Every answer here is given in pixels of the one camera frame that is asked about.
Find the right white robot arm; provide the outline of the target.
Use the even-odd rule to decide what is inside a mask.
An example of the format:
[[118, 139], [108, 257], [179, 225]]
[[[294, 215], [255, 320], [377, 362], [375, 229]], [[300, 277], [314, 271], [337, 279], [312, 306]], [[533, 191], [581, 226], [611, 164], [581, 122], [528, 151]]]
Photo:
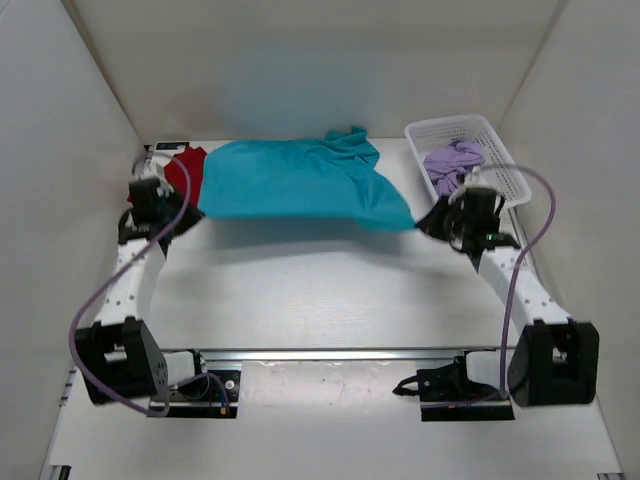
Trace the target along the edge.
[[440, 198], [416, 227], [468, 257], [504, 306], [503, 330], [515, 330], [513, 350], [470, 351], [449, 375], [449, 387], [470, 400], [485, 386], [520, 407], [586, 405], [596, 395], [599, 333], [556, 303], [524, 263], [525, 249], [500, 229], [504, 197], [469, 187]]

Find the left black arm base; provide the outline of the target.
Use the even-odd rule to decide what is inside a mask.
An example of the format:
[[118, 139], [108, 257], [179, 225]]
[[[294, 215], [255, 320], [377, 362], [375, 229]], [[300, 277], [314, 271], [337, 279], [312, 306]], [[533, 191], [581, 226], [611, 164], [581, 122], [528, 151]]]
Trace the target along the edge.
[[148, 408], [166, 418], [235, 419], [242, 379], [240, 360], [215, 356], [212, 351], [184, 350], [164, 354], [168, 367], [168, 395], [149, 399]]

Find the blue t shirt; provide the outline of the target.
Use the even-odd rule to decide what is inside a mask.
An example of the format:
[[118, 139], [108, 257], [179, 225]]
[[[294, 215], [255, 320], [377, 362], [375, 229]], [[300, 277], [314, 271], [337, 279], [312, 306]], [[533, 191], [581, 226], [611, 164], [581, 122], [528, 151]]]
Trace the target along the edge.
[[353, 220], [365, 228], [414, 228], [409, 205], [377, 170], [368, 132], [323, 138], [238, 140], [205, 156], [198, 198], [210, 218]]

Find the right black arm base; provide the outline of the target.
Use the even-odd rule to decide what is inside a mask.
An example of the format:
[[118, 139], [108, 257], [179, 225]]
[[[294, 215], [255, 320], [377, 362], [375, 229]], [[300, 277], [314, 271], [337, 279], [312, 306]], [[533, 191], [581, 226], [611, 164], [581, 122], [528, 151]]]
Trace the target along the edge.
[[497, 387], [470, 379], [469, 354], [464, 351], [438, 367], [418, 368], [413, 376], [401, 380], [392, 393], [417, 397], [422, 422], [513, 421], [512, 404], [500, 397]]

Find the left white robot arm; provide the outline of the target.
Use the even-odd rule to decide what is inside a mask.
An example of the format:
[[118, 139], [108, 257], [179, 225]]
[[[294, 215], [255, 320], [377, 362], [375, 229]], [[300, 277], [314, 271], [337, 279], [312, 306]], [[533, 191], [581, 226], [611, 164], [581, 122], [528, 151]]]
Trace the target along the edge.
[[132, 180], [129, 196], [104, 303], [90, 326], [70, 334], [74, 360], [95, 405], [142, 397], [160, 401], [174, 388], [198, 400], [210, 386], [202, 355], [193, 349], [163, 352], [145, 319], [172, 240], [195, 226], [201, 214], [157, 176]]

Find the red t shirt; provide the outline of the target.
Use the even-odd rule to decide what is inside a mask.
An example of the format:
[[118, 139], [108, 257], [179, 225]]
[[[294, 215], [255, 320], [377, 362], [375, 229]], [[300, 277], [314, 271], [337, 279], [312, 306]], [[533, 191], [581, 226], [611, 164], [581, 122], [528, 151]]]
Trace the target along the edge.
[[164, 166], [167, 181], [182, 195], [187, 193], [187, 181], [190, 181], [189, 202], [198, 207], [207, 152], [201, 147], [188, 147], [170, 157]]

